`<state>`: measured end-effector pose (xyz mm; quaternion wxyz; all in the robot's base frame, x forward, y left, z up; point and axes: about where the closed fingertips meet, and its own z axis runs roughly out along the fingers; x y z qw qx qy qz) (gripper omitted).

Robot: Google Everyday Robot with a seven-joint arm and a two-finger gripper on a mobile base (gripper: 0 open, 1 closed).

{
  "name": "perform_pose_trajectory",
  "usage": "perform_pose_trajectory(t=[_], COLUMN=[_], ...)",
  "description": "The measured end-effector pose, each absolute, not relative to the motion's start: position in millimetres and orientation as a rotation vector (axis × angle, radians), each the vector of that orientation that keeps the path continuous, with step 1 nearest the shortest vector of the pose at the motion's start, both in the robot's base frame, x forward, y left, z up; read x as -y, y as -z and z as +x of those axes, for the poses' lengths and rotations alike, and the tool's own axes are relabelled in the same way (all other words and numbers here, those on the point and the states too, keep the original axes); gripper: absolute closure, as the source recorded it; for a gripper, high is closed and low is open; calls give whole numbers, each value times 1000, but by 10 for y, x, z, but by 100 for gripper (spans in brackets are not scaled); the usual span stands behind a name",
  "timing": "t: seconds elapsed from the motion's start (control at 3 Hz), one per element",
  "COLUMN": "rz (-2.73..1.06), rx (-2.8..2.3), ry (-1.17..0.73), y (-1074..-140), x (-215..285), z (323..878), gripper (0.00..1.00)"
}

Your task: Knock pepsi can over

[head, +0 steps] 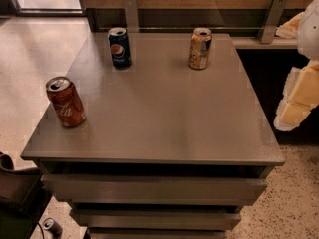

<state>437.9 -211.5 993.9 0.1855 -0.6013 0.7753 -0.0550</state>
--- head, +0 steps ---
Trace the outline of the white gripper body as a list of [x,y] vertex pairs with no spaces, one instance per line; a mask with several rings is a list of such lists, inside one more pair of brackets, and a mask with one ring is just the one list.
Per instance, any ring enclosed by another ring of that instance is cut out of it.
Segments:
[[298,52],[308,59],[319,60],[319,0],[313,0],[300,20]]

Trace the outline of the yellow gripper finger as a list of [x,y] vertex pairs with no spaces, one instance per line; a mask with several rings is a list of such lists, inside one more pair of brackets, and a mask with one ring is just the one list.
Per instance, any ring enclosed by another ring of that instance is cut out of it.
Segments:
[[303,12],[297,14],[283,25],[280,25],[276,29],[276,35],[280,38],[296,39],[302,17]]
[[292,131],[318,105],[319,62],[311,60],[302,69],[293,67],[288,74],[273,124],[280,131]]

